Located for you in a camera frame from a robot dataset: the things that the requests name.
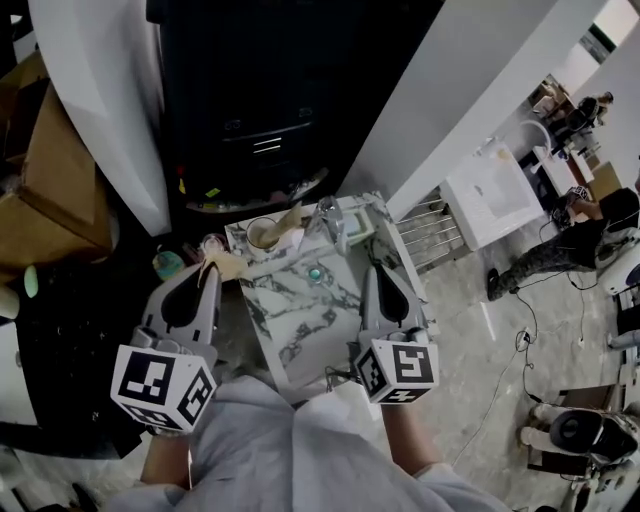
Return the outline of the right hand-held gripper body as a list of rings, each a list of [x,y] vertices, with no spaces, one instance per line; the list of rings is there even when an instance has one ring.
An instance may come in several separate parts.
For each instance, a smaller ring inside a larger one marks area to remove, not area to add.
[[[424,327],[362,329],[351,358],[356,381],[372,404],[409,404],[440,382],[438,346]]]

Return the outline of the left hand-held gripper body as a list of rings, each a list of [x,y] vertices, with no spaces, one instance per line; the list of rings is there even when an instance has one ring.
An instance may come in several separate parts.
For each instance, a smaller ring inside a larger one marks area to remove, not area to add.
[[[191,433],[216,391],[217,359],[209,344],[161,339],[138,327],[131,342],[118,348],[110,397],[137,422]]]

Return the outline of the tan paper piece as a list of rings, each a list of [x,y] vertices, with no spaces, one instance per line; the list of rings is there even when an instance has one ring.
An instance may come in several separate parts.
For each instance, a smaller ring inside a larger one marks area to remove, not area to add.
[[[278,242],[288,231],[300,227],[302,222],[302,205],[296,203],[274,226],[272,235]]]
[[[198,287],[202,287],[206,278],[205,270],[214,265],[222,282],[237,280],[248,270],[248,263],[239,256],[220,248],[205,248],[204,260],[198,276]]]

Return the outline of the white cup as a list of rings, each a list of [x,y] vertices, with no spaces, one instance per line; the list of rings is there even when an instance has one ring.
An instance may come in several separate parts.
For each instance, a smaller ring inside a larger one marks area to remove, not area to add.
[[[255,218],[249,223],[246,230],[246,239],[248,250],[255,260],[264,261],[274,257],[282,250],[299,249],[304,237],[304,229],[302,227],[289,229],[271,244],[261,242],[261,237],[276,224],[276,221],[268,217]]]

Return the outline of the person's left forearm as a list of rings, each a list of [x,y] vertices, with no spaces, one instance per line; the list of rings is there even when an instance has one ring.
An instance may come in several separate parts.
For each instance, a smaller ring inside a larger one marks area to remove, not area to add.
[[[140,481],[148,485],[191,488],[189,438],[156,435],[151,439]]]

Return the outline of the person's right forearm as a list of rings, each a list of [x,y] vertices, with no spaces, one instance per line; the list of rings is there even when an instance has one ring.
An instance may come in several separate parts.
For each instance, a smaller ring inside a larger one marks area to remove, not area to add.
[[[393,462],[404,472],[418,478],[453,475],[452,468],[436,447],[415,405],[383,405],[384,428]]]

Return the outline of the yellow and blue toy bottle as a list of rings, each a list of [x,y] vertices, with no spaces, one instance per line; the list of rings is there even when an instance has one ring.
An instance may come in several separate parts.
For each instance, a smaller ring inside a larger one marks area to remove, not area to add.
[[[186,268],[184,260],[177,253],[165,250],[161,246],[153,257],[152,266],[163,282],[172,279]]]

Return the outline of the pink toy bottle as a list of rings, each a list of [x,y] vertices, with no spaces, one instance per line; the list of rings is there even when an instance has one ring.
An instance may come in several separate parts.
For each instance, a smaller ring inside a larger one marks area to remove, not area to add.
[[[227,249],[225,237],[218,233],[207,234],[200,243],[200,250],[204,257],[224,253]]]

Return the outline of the marble sink vanity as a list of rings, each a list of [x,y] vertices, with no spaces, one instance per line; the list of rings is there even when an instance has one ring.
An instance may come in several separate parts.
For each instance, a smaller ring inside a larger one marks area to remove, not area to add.
[[[248,250],[249,221],[226,225],[232,254],[248,263],[240,286],[264,358],[279,393],[290,403],[326,391],[326,371],[349,366],[348,345],[360,330],[361,287],[373,263],[396,271],[414,290],[429,337],[439,335],[415,266],[379,192],[338,199],[343,212],[366,207],[375,233],[338,254],[327,234],[304,238],[299,249],[257,261]],[[323,280],[312,282],[310,268]]]

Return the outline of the black counter cabinet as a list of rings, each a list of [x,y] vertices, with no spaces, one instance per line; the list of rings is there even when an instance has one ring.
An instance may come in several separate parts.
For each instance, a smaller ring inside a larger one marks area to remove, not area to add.
[[[40,267],[38,291],[24,280],[17,342],[33,426],[0,420],[0,445],[78,459],[122,459],[141,443],[144,426],[110,397],[117,351],[131,340],[159,284],[147,249],[119,245],[100,262],[73,259]]]

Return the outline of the white and green soap dish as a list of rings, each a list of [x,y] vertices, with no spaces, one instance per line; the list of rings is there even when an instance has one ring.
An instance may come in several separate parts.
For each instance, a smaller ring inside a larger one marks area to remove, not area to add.
[[[366,207],[354,208],[343,214],[347,242],[354,246],[375,233]]]

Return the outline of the chrome rack stand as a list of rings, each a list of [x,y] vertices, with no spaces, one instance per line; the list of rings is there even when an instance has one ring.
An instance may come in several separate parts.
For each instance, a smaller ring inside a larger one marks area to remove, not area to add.
[[[470,253],[448,203],[436,190],[396,223],[419,274]]]

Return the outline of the chrome faucet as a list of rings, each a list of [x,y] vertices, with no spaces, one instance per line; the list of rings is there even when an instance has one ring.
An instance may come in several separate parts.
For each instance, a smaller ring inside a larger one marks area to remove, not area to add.
[[[313,212],[309,233],[327,234],[334,248],[341,256],[349,252],[348,238],[343,212],[334,196],[321,198]]]

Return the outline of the white inset basin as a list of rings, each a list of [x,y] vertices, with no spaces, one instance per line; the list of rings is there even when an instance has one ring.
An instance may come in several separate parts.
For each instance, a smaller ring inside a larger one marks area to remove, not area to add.
[[[21,367],[16,326],[0,326],[0,422],[37,424],[24,371]]]

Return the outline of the white square sink basin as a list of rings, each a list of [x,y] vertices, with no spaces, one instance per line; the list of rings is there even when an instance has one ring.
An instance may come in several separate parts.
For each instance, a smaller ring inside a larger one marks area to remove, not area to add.
[[[465,157],[439,190],[472,251],[543,215],[522,168],[502,141],[493,140]]]

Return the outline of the person's grey shirt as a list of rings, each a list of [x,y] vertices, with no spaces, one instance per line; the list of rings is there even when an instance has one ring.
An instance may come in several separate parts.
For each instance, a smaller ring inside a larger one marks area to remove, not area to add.
[[[509,512],[453,475],[415,478],[260,380],[223,384],[189,435],[191,488],[140,480],[101,512]]]

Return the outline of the white plastic jug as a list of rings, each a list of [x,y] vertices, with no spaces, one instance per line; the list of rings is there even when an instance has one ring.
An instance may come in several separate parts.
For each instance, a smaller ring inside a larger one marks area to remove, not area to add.
[[[14,320],[20,310],[19,295],[9,287],[0,284],[0,317]]]

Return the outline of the large cardboard box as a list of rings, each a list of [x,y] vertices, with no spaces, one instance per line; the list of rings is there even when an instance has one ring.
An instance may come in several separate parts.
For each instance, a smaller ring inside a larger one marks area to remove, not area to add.
[[[111,251],[103,180],[34,52],[0,79],[0,283]]]

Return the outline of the grey round backpack unit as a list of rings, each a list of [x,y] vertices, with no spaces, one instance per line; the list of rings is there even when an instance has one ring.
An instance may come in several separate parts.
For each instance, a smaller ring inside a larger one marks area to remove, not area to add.
[[[598,440],[603,424],[604,418],[599,412],[569,409],[551,423],[550,440],[561,450],[585,454]]]

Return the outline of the white table with black legs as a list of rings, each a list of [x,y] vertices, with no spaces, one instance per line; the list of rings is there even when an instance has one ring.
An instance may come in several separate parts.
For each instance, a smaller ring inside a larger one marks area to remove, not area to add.
[[[574,187],[586,187],[594,180],[584,156],[575,150],[570,150],[562,157],[561,152],[549,155],[542,146],[535,146],[533,154],[537,162],[531,167],[531,172],[537,174],[542,170],[558,195],[564,195]]]

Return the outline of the white round backpack unit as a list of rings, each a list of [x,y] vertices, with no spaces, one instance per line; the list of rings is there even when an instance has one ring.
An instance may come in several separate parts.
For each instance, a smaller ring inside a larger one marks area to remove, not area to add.
[[[640,240],[629,243],[598,277],[599,286],[611,296],[640,284]]]

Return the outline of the white curved faucet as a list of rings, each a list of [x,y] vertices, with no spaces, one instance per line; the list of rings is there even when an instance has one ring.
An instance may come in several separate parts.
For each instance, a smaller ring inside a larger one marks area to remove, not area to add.
[[[534,119],[519,122],[522,143],[518,164],[523,170],[536,174],[552,153],[552,138],[547,127]]]

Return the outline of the tall black cabinet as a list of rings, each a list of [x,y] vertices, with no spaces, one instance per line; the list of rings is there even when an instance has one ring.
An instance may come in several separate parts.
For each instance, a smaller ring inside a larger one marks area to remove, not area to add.
[[[146,0],[178,197],[246,205],[341,182],[444,2]]]

